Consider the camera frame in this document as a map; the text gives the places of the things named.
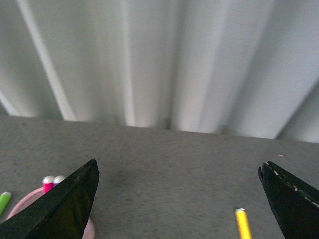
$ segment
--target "yellow pencil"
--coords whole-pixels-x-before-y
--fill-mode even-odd
[[[249,223],[245,209],[239,208],[235,211],[238,231],[240,239],[251,239],[251,233],[249,229]]]

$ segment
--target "pink marker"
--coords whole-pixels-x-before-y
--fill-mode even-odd
[[[42,186],[43,186],[44,193],[47,193],[48,191],[50,191],[53,188],[53,181],[54,181],[53,176],[46,176],[42,180]]]
[[[54,178],[53,185],[56,186],[65,179],[63,175]]]

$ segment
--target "green marker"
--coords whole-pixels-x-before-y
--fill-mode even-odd
[[[7,206],[8,202],[11,199],[11,192],[4,192],[0,196],[0,215],[4,211],[5,207]]]

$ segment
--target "gray tabletop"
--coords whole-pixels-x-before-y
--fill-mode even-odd
[[[46,175],[69,175],[95,158],[100,182],[91,218],[97,239],[238,238],[245,208],[253,238],[284,238],[257,169],[273,161],[319,188],[319,144],[0,118],[1,222]]]

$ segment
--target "speckled gray surface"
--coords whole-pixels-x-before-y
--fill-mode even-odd
[[[274,161],[319,188],[318,155],[314,143],[0,117],[0,192],[13,193],[1,222],[44,176],[96,158],[97,239],[236,239],[237,207],[253,238],[283,239],[258,166]]]

